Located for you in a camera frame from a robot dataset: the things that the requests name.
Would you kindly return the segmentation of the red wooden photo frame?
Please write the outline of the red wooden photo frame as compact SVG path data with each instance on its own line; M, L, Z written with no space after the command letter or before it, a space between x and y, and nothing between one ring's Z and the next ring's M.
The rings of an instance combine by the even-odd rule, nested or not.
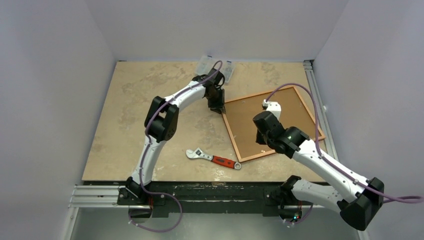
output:
M230 141L239 162L247 162L274 154L266 145L256 143L257 128L254 116L263 111L262 103L271 93L261 92L226 100L222 115ZM286 86L272 95L270 101L281 106L279 121L285 128L297 127L308 136L315 137L315 112L310 109L297 86Z

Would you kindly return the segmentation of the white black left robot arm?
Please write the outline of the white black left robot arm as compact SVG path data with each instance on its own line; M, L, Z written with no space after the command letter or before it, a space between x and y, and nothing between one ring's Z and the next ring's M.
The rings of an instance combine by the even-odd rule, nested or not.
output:
M126 180L123 196L138 205L149 199L149 185L160 153L176 133L179 113L200 99L207 99L208 108L218 114L225 111L226 78L218 69L195 76L185 87L167 97L156 96L148 110L144 126L145 141L138 166Z

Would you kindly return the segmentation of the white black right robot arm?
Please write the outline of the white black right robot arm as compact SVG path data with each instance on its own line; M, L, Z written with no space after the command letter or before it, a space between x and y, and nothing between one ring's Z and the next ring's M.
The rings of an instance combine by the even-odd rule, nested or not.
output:
M340 214L352 228L364 231L383 206L384 183L351 171L324 153L303 131L295 126L284 128L270 111L253 118L256 141L276 153L303 164L327 182L327 186L290 177L280 196L288 204L296 200L314 203Z

